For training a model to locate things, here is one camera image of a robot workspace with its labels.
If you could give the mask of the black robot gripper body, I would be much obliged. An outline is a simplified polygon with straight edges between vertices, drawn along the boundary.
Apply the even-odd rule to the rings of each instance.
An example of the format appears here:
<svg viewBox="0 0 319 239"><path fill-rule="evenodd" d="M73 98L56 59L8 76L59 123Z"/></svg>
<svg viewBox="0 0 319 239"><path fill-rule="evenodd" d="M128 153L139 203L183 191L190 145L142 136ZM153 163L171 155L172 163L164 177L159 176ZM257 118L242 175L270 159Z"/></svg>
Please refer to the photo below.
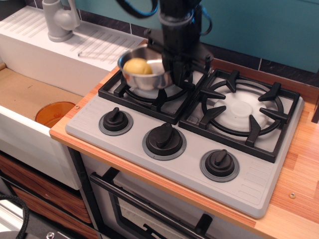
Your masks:
<svg viewBox="0 0 319 239"><path fill-rule="evenodd" d="M173 61L188 63L191 69L208 73L213 55L200 42L203 34L201 22L191 22L184 26L163 24L161 30L148 28L144 31L148 40L171 40Z"/></svg>

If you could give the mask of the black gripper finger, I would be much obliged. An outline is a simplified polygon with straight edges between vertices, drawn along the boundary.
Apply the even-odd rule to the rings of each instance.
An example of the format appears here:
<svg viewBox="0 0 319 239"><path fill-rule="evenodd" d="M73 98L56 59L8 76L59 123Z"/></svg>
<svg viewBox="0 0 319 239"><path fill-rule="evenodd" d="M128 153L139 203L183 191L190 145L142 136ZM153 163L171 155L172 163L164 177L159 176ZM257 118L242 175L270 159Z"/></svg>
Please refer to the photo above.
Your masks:
<svg viewBox="0 0 319 239"><path fill-rule="evenodd" d="M172 63L173 82L177 86L181 86L184 81L191 77L191 67L188 63L182 61L173 61Z"/></svg>
<svg viewBox="0 0 319 239"><path fill-rule="evenodd" d="M173 55L171 40L165 39L163 41L149 39L148 48L159 53L162 58L162 64L166 72L173 71Z"/></svg>

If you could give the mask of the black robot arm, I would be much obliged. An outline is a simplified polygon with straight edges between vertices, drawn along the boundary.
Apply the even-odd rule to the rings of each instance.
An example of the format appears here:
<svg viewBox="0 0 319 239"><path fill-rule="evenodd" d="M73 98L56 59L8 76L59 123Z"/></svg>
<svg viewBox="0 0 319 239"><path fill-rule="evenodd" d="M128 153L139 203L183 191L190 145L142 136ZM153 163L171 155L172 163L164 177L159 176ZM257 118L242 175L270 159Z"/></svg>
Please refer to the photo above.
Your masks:
<svg viewBox="0 0 319 239"><path fill-rule="evenodd" d="M159 14L161 29L147 29L148 48L162 56L164 70L174 85L185 86L192 70L207 74L213 60L212 53L200 42L200 37L212 29L212 22L202 31L202 17L211 20L199 0L153 0L152 9L143 12L126 0L118 4L136 18Z"/></svg>

